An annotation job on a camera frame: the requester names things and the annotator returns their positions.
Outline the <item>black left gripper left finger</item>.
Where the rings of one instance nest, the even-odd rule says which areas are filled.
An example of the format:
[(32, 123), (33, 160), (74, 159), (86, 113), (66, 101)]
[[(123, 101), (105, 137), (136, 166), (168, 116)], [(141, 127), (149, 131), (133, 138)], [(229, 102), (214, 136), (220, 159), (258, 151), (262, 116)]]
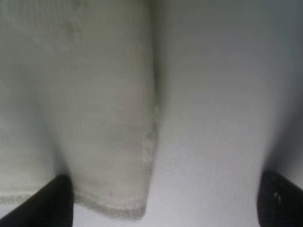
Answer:
[(59, 175), (0, 219), (2, 227), (71, 227), (74, 194), (70, 178)]

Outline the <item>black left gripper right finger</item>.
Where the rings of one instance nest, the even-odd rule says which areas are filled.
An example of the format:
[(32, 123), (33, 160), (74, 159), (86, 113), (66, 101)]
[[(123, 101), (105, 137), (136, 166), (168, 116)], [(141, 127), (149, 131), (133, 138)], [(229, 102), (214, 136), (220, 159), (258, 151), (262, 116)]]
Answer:
[(264, 172), (258, 192), (257, 214), (261, 227), (301, 227), (302, 189), (277, 172)]

